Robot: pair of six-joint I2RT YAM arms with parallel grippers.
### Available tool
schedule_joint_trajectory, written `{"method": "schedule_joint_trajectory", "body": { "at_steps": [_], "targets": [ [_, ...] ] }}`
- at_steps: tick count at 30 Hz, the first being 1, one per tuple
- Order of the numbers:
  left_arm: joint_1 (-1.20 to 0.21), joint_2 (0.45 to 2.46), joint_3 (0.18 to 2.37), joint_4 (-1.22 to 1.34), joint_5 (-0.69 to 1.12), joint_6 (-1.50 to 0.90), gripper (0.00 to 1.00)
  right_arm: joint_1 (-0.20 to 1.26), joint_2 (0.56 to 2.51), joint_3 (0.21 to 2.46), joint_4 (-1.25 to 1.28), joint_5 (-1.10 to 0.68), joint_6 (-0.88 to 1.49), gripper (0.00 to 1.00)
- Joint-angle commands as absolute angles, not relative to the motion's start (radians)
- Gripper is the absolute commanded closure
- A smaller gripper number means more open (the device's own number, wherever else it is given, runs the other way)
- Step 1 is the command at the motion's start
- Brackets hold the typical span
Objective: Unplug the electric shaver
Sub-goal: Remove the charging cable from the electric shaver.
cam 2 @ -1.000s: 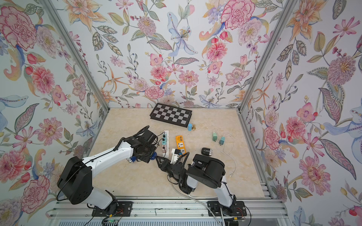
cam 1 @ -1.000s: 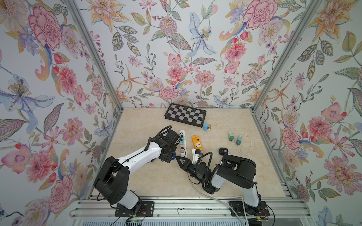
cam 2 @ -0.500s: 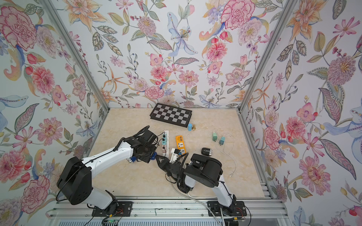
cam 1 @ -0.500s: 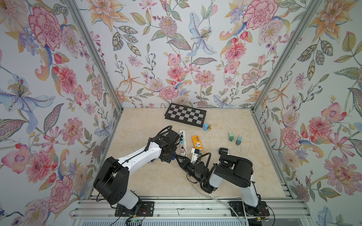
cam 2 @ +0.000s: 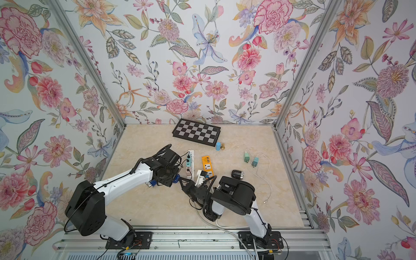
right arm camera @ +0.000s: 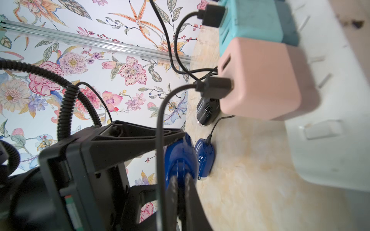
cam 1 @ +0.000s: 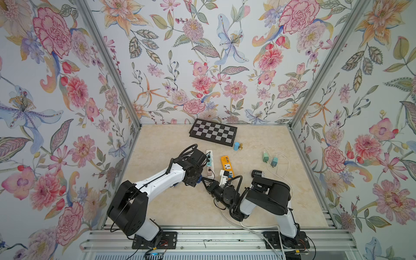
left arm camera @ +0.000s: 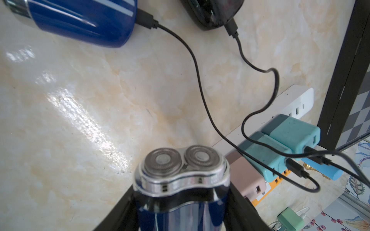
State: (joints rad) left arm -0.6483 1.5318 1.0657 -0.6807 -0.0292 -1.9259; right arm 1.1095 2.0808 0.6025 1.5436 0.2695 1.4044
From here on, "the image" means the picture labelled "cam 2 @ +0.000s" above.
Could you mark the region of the black electric shaver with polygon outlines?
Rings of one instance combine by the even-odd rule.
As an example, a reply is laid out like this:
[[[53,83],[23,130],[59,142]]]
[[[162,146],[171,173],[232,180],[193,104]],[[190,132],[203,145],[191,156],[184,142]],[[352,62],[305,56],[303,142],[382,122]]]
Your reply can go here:
[[[240,170],[232,170],[231,177],[237,180],[243,180],[244,172]]]

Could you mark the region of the light green USB charger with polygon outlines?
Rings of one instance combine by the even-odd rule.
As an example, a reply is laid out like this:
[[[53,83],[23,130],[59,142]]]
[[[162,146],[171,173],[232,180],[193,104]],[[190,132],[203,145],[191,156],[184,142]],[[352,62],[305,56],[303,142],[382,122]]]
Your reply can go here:
[[[244,162],[249,163],[250,162],[250,154],[248,152],[244,153]]]

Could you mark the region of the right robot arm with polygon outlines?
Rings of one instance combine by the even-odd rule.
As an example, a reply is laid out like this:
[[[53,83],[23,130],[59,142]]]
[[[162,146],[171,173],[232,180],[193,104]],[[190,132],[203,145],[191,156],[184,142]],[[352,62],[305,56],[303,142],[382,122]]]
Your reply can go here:
[[[206,220],[215,222],[226,209],[230,210],[244,218],[254,243],[266,248],[271,240],[271,226],[260,214],[255,188],[248,182],[227,176],[222,176],[218,187],[213,187],[216,179],[214,175],[200,184],[182,177],[178,181],[182,191],[197,205],[195,209],[201,211]]]

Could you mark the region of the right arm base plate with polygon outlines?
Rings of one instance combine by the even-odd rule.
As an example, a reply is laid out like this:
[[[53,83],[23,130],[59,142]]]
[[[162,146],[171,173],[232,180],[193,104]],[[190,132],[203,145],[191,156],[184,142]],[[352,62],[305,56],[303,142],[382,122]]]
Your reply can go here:
[[[238,232],[240,249],[254,249],[254,244],[260,249],[284,249],[284,241],[279,231],[271,231],[265,237],[259,238],[249,231]]]

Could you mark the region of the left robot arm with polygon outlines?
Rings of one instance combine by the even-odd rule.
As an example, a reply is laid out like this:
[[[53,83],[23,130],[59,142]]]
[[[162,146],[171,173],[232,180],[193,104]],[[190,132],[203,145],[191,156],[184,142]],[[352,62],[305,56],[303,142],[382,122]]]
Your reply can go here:
[[[106,207],[116,198],[142,184],[161,184],[171,187],[179,178],[182,157],[166,145],[148,158],[140,158],[135,165],[109,179],[91,183],[83,181],[76,187],[66,209],[68,223],[82,236],[99,234],[123,248],[136,243],[135,229],[123,219],[106,213]]]

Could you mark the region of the teal USB charger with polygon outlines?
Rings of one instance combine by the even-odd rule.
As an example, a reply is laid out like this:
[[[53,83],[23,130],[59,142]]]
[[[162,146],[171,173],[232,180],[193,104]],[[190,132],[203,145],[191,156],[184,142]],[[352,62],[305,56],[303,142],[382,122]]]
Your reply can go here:
[[[251,163],[252,167],[257,167],[259,163],[259,158],[255,157]]]

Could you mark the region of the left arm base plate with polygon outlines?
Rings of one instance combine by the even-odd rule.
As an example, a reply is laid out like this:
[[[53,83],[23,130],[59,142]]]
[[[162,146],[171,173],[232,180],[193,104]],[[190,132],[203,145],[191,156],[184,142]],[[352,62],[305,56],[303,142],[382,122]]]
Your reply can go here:
[[[121,241],[116,241],[112,238],[107,240],[105,249],[114,250],[139,250],[149,249],[152,241],[152,232],[139,231],[135,234],[127,234],[127,238],[123,238]]]

